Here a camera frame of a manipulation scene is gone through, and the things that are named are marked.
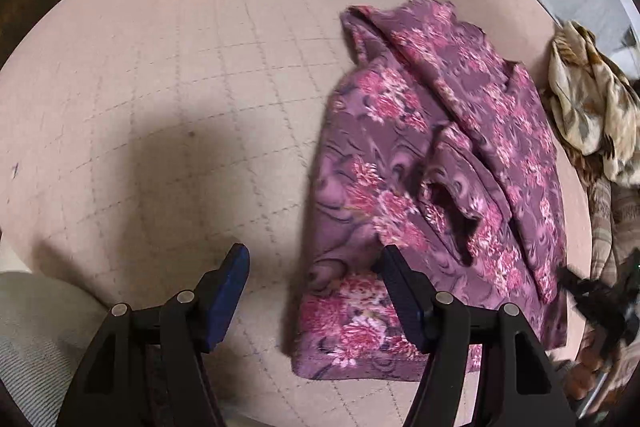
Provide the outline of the purple floral garment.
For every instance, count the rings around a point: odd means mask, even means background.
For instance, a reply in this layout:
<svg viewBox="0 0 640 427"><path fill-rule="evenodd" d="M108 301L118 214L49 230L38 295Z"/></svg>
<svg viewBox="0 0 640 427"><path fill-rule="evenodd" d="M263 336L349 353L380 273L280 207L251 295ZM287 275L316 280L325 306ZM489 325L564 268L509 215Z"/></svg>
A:
<svg viewBox="0 0 640 427"><path fill-rule="evenodd" d="M436 0L356 5L341 23L357 65L320 134L294 373L421 376L424 356L373 271L386 246L466 305L515 303L546 349L563 347L562 191L526 68Z"/></svg>

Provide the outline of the striped brown blanket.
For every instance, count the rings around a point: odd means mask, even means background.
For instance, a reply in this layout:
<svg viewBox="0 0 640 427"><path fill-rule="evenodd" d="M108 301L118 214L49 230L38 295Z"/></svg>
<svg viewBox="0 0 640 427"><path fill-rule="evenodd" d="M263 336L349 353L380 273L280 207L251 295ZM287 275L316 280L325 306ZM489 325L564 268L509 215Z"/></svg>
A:
<svg viewBox="0 0 640 427"><path fill-rule="evenodd" d="M602 158L567 153L588 197L591 222L590 277L614 285L626 268L626 261L639 247L639 190L621 187L603 176ZM620 345L614 352L613 368L596 394L591 410L607 409L622 393L623 385L639 363L639 341Z"/></svg>

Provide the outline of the beige patterned cloth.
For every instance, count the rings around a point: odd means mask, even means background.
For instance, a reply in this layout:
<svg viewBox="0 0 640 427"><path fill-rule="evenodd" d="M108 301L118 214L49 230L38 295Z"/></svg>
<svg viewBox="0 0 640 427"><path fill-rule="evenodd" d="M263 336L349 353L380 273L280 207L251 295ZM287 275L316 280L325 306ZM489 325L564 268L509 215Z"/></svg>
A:
<svg viewBox="0 0 640 427"><path fill-rule="evenodd" d="M585 184L605 178L639 185L638 92L574 20L551 41L548 87L540 96Z"/></svg>

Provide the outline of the pink quilted bedspread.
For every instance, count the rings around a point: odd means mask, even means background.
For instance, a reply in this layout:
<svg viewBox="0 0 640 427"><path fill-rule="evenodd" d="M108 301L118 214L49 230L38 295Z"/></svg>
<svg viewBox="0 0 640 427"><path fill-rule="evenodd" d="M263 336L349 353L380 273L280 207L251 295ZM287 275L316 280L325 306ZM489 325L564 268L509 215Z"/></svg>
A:
<svg viewBox="0 0 640 427"><path fill-rule="evenodd" d="M312 181L329 97L357 65L341 23L409 0L62 0L1 71L1 228L72 308L142 309L229 248L250 275L204 362L220 405L270 426L399 426L415 381L297 376ZM537 0L436 0L523 65L537 93L554 23ZM590 224L555 139L564 262Z"/></svg>

